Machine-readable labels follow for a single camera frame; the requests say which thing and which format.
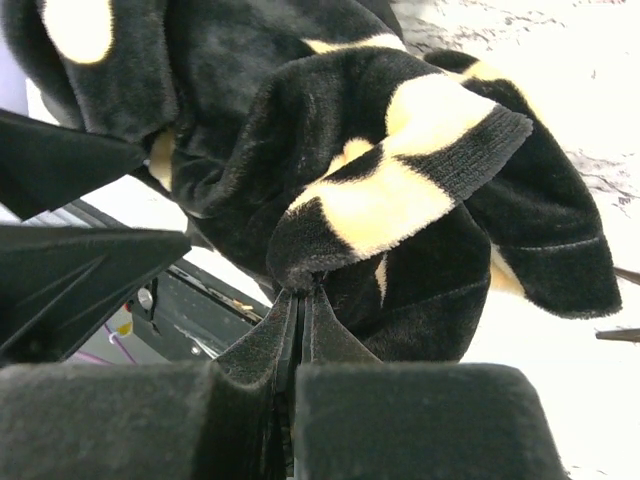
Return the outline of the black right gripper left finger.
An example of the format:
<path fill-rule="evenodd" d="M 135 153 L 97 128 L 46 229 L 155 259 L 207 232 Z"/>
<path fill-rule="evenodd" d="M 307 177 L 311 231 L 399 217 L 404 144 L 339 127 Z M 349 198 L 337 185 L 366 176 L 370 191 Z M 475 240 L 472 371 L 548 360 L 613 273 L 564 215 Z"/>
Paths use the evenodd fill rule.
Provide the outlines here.
<path fill-rule="evenodd" d="M 283 390 L 297 300 L 213 361 L 1 373 L 5 479 L 283 479 L 274 399 Z"/>

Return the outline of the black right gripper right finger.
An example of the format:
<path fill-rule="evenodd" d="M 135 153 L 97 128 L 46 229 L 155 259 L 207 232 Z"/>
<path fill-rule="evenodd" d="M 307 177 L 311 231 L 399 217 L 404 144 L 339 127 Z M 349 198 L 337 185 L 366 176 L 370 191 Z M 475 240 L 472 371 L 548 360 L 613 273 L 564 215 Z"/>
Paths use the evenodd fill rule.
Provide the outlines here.
<path fill-rule="evenodd" d="M 298 479 L 562 479 L 539 396 L 498 364 L 381 363 L 306 300 L 296 372 Z"/>

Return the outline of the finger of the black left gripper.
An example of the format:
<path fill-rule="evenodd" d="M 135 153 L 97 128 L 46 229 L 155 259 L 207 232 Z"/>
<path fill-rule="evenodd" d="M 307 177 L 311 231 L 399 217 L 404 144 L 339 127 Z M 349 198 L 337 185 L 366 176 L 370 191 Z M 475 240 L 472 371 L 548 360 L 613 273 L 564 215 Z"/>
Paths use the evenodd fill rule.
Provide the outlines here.
<path fill-rule="evenodd" d="M 1 203 L 22 220 L 99 189 L 145 159 L 142 148 L 121 140 L 1 112 Z"/>
<path fill-rule="evenodd" d="M 2 226 L 2 362 L 69 358 L 189 249 L 176 231 Z"/>

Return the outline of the black yellow flower pillowcase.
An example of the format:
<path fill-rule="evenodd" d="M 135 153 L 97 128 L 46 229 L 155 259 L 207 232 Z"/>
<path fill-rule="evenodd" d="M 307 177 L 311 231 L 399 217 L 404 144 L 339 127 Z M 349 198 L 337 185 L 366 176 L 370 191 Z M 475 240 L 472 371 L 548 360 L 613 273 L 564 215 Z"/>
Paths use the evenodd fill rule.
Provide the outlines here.
<path fill-rule="evenodd" d="M 598 208 L 527 95 L 408 52 L 386 1 L 5 1 L 57 126 L 13 136 L 45 194 L 119 158 L 274 291 L 322 285 L 384 361 L 456 361 L 488 291 L 568 319 L 622 300 Z"/>

